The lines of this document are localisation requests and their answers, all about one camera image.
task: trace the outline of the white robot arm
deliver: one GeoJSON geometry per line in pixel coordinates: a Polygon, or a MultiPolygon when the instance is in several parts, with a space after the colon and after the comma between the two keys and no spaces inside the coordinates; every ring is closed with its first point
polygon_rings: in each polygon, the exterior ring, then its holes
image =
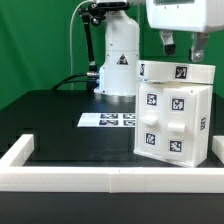
{"type": "Polygon", "coordinates": [[[189,59],[202,61],[209,32],[224,29],[223,0],[146,0],[146,5],[149,24],[161,30],[167,54],[175,48],[172,30],[190,31],[189,59]]]}
{"type": "Polygon", "coordinates": [[[106,22],[105,63],[100,68],[99,98],[132,101],[136,92],[136,64],[139,59],[139,26],[124,10],[146,3],[149,25],[160,29],[165,53],[175,53],[172,30],[193,32],[189,59],[204,58],[209,32],[224,28],[223,0],[95,0],[90,6],[92,24],[106,22]]]}

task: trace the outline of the white box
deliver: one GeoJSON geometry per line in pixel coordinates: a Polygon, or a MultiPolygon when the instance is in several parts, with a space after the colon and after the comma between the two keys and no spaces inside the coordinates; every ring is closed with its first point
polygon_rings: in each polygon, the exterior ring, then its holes
{"type": "Polygon", "coordinates": [[[207,158],[212,86],[140,83],[134,153],[183,167],[207,158]]]}

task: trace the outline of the white foam block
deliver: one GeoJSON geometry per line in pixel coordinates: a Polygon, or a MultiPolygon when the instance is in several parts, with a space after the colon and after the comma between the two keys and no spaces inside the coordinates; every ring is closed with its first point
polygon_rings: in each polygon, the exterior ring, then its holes
{"type": "Polygon", "coordinates": [[[224,163],[224,136],[213,136],[212,151],[224,163]]]}

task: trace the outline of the warning label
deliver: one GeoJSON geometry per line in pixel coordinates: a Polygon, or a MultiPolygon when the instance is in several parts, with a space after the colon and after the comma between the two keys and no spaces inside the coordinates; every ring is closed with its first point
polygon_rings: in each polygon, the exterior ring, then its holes
{"type": "Polygon", "coordinates": [[[124,54],[121,55],[120,59],[117,62],[118,65],[128,65],[128,61],[124,54]]]}

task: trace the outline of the black cable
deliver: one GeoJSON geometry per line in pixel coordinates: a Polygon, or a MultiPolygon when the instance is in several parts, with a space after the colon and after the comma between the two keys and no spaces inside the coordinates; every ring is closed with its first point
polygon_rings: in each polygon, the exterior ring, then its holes
{"type": "Polygon", "coordinates": [[[69,76],[69,77],[63,79],[61,82],[59,82],[59,83],[56,84],[55,86],[53,86],[53,87],[51,88],[51,90],[53,90],[53,91],[57,90],[57,89],[58,89],[61,85],[63,85],[64,83],[72,83],[72,82],[68,82],[68,81],[71,80],[71,79],[78,78],[78,77],[86,77],[86,74],[84,74],[84,73],[80,73],[80,74],[76,74],[76,75],[71,75],[71,76],[69,76]]]}
{"type": "Polygon", "coordinates": [[[81,81],[81,80],[79,80],[79,81],[66,81],[66,82],[62,82],[62,83],[60,83],[60,85],[58,84],[57,85],[57,88],[55,87],[54,89],[52,88],[52,90],[53,91],[55,91],[55,90],[57,90],[61,85],[63,85],[63,84],[68,84],[68,83],[80,83],[80,82],[83,82],[83,83],[86,83],[87,81],[81,81]]]}

